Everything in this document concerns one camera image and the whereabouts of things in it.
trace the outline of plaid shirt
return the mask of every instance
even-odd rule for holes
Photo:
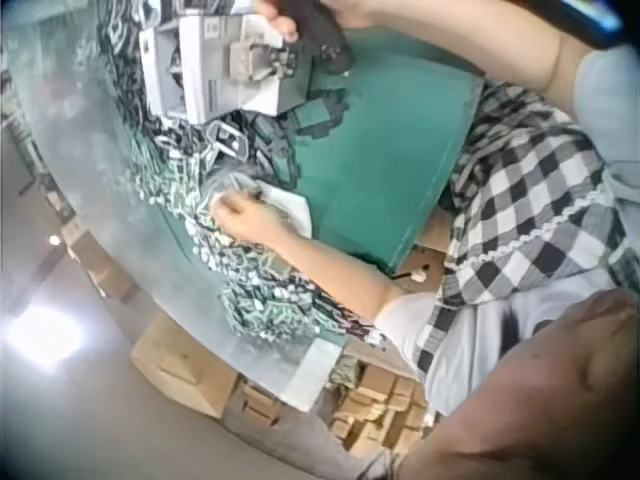
[[[633,253],[590,139],[542,97],[489,84],[449,188],[445,273],[414,364],[424,377],[458,309],[605,267],[639,291]]]

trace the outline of white machine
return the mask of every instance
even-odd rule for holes
[[[276,116],[306,100],[311,55],[259,15],[188,15],[140,33],[154,115],[201,125],[233,110]]]

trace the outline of hand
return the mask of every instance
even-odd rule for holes
[[[280,14],[279,0],[254,0],[256,13],[269,20],[273,28],[278,30],[287,42],[298,40],[296,23],[289,17]],[[367,28],[374,25],[373,5],[378,0],[321,0],[331,8],[344,28]]]
[[[275,245],[290,234],[285,222],[268,205],[246,193],[226,193],[209,205],[216,224],[240,242]]]

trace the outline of floor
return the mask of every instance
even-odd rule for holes
[[[19,478],[80,479],[90,472],[96,479],[199,480],[215,471],[224,472],[218,478],[307,480],[313,478],[308,472],[342,480],[367,467],[368,460],[348,455],[329,433],[330,394],[316,414],[285,408],[280,421],[265,428],[245,420],[238,392],[217,422],[153,388],[128,355],[156,311],[154,302],[142,291],[126,305],[100,297],[81,267],[48,244],[60,225],[37,189],[14,191],[24,180],[17,173],[24,172],[7,168],[17,164],[6,153],[2,254],[11,261],[3,262],[2,277],[3,297],[11,293],[12,301],[3,303],[0,333],[25,310],[43,305],[83,331],[80,350],[52,372],[3,342],[1,452]],[[14,288],[6,288],[8,280]]]
[[[153,300],[141,291],[126,305],[109,299],[102,301],[131,344],[149,325],[157,308]],[[327,425],[335,408],[335,398],[329,391],[318,400],[312,414],[285,407],[279,421],[271,428],[247,421],[241,411],[242,403],[243,394],[237,390],[220,424],[262,452],[305,472],[332,480],[346,480],[356,478],[365,468],[372,468],[369,466],[372,460],[384,462],[383,457],[365,460],[352,457],[331,435]]]

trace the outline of green cutting mat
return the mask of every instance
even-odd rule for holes
[[[311,91],[347,88],[349,109],[327,137],[297,137],[297,192],[314,238],[393,272],[446,186],[483,81],[406,37],[359,33],[350,45],[357,64],[348,77],[312,78]],[[324,111],[300,116],[326,120]]]

